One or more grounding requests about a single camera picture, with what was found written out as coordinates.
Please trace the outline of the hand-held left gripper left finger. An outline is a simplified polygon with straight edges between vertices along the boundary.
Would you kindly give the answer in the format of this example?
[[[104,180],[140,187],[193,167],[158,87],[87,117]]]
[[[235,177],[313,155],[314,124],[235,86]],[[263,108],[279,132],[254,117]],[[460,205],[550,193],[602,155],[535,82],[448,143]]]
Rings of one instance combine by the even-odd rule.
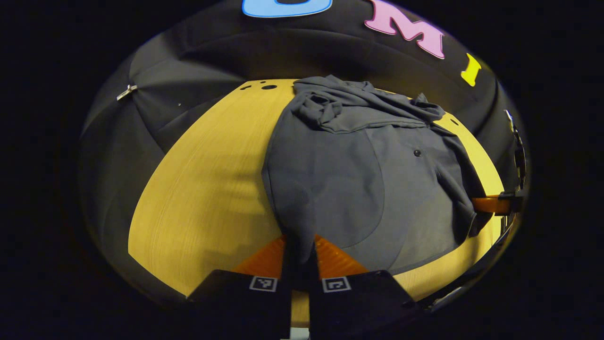
[[[290,336],[293,274],[286,237],[231,270],[215,269],[187,297],[202,340],[284,340]]]

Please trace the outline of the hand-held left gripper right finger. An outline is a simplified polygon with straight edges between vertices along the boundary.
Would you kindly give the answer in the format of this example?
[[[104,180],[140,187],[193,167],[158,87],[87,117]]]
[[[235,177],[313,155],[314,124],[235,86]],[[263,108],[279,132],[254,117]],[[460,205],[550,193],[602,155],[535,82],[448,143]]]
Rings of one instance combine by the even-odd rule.
[[[386,270],[371,271],[315,235],[309,258],[310,340],[395,340],[420,306]]]

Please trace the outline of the grey shirt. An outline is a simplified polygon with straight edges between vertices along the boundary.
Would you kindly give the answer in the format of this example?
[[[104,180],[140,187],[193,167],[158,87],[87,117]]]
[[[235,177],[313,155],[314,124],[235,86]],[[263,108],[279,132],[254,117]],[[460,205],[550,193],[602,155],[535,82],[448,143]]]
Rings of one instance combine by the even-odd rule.
[[[335,76],[296,80],[262,170],[297,258],[315,235],[369,271],[407,272],[452,252],[486,226],[486,196],[445,111],[425,95],[378,90]]]

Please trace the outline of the black backdrop cloth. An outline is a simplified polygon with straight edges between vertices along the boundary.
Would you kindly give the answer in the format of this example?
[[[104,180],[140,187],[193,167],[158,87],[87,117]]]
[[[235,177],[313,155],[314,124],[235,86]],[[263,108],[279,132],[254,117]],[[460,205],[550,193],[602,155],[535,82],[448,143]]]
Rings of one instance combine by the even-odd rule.
[[[519,113],[482,60],[476,84],[461,78],[468,49],[438,26],[386,0],[330,0],[305,17],[262,15],[222,0],[153,37],[97,93],[80,138],[77,183],[85,224],[108,263],[164,306],[184,295],[127,251],[134,207],[186,129],[247,80],[333,74],[415,95],[455,114],[516,189],[514,138],[504,110]],[[137,90],[116,101],[128,84]]]

